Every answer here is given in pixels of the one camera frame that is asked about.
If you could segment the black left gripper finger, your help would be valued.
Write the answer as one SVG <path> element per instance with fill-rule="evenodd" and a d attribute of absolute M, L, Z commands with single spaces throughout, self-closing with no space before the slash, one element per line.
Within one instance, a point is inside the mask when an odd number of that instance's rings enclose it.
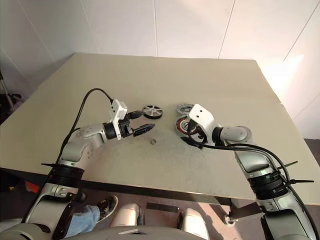
<path fill-rule="evenodd" d="M 135 110 L 135 111 L 132 111 L 132 112 L 129 112 L 128 113 L 128 118 L 130 120 L 134 120 L 134 119 L 137 119 L 137 118 L 140 118 L 141 116 L 144 115 L 144 112 L 141 111 L 141 110 Z"/>
<path fill-rule="evenodd" d="M 143 125 L 139 126 L 138 128 L 132 129 L 132 135 L 134 137 L 143 135 L 143 134 L 149 132 L 150 130 L 152 130 L 154 127 L 155 127 L 154 123 L 143 124 Z"/>

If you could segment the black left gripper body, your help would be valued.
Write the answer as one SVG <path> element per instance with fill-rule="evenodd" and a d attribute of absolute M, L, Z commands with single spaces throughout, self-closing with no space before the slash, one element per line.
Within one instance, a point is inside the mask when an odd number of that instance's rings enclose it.
<path fill-rule="evenodd" d="M 132 114 L 127 113 L 123 119 L 119 120 L 119 130 L 122 138 L 129 137 L 133 134 L 133 129 L 131 128 Z"/>

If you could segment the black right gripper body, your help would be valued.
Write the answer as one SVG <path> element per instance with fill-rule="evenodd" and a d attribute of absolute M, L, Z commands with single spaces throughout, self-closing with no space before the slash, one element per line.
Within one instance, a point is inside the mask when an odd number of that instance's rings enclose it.
<path fill-rule="evenodd" d="M 200 144 L 205 145 L 207 143 L 207 136 L 205 132 L 193 120 L 190 120 L 188 122 L 187 135 L 196 145 L 200 145 Z"/>

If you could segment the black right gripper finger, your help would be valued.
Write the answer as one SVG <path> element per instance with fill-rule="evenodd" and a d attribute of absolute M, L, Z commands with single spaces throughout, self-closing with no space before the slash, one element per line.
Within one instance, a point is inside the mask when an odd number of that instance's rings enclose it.
<path fill-rule="evenodd" d="M 192 147 L 196 147 L 200 150 L 203 149 L 202 143 L 195 141 L 192 137 L 182 136 L 180 139 Z"/>

